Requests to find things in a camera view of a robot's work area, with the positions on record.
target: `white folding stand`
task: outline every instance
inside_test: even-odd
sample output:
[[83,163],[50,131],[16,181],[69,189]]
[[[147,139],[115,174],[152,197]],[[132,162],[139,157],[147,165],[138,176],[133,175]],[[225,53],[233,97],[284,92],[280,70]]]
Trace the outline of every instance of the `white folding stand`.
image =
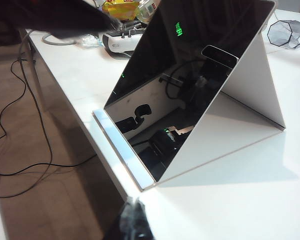
[[103,109],[93,111],[93,115],[141,190],[285,129],[261,34],[253,40],[158,182],[117,129],[116,119],[112,121]]

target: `mirrored panel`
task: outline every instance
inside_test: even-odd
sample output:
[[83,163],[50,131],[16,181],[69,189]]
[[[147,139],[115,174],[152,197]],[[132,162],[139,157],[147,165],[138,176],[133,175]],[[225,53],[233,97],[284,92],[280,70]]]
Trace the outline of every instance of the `mirrored panel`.
[[104,109],[159,181],[275,3],[162,0]]

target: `remote controller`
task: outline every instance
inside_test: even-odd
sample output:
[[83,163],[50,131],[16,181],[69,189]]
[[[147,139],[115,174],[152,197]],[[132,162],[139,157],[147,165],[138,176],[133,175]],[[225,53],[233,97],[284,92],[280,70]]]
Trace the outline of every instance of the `remote controller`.
[[144,32],[144,29],[108,32],[103,34],[102,42],[105,48],[113,53],[134,51]]

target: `white tabletop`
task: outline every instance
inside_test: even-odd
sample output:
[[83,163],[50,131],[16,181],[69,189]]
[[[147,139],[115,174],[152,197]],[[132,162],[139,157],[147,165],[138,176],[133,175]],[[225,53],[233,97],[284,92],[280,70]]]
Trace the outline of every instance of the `white tabletop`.
[[[283,20],[300,13],[277,10]],[[272,17],[269,25],[276,19]],[[300,239],[300,48],[269,44],[263,32],[286,131],[139,192],[92,117],[102,108],[127,60],[103,47],[52,46],[30,35],[77,114],[120,193],[140,196],[158,240]]]

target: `tiled floor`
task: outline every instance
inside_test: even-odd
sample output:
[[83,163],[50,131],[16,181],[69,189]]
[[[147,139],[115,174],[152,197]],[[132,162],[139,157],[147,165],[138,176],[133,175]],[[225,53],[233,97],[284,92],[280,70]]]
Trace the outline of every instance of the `tiled floor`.
[[[23,84],[10,73],[18,46],[0,47],[0,111],[18,97]],[[21,76],[20,66],[14,71]],[[53,150],[53,162],[76,164],[94,155],[56,84],[43,80],[47,111],[44,123]],[[0,172],[48,162],[49,151],[32,98],[25,96],[3,114],[7,137],[0,140]],[[22,191],[45,170],[0,177],[0,196]],[[98,157],[77,168],[50,167],[49,177],[30,191],[0,199],[10,240],[99,240],[119,212],[123,200]]]

